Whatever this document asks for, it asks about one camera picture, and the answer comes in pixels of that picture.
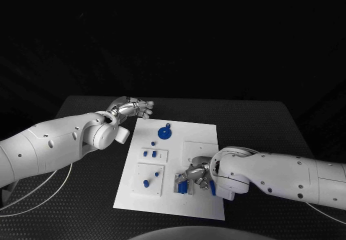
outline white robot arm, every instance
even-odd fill
[[[214,180],[216,196],[234,200],[252,182],[268,195],[346,210],[346,164],[306,157],[227,147],[196,157],[176,180],[193,179],[202,189]]]
[[[114,140],[124,144],[130,131],[120,124],[129,116],[149,119],[153,105],[123,96],[107,111],[45,121],[0,141],[0,188],[64,168]]]

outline white cable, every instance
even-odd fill
[[[310,203],[306,202],[306,204],[307,204],[319,213],[322,213],[325,216],[327,216],[330,219],[336,220],[336,221],[338,221],[339,223],[342,223],[342,224],[346,224],[346,222],[338,220],[336,218],[333,218],[332,216],[329,216],[323,211],[320,211],[314,206],[312,206]]]
[[[55,174],[56,174],[56,171],[51,174],[49,178],[45,180],[45,182],[20,199],[17,199],[15,202],[12,202],[10,204],[7,204],[5,207],[0,208],[0,211],[5,210],[7,207],[10,207],[17,202],[20,202],[25,198],[28,198],[36,192],[36,190],[39,190],[41,187],[46,184],[46,182],[49,181],[49,179],[52,178],[52,176]]]
[[[65,185],[65,182],[68,181],[68,178],[69,178],[69,175],[71,175],[71,170],[72,170],[72,163],[71,163],[71,165],[69,165],[69,171],[68,171],[67,178],[65,178],[65,181],[64,181],[62,185],[59,186],[59,188],[58,188],[56,192],[54,193],[54,195],[52,195],[38,206],[35,206],[35,207],[30,208],[29,210],[22,211],[22,212],[19,212],[19,213],[15,213],[15,214],[10,214],[10,215],[0,215],[0,218],[3,218],[3,217],[12,217],[12,216],[16,216],[16,215],[19,215],[19,214],[28,213],[29,211],[32,211],[33,209],[36,209],[42,204],[45,204],[45,203],[51,200],[51,198],[56,195],[56,193],[59,192],[59,190],[62,189],[62,187],[64,187],[64,185]]]

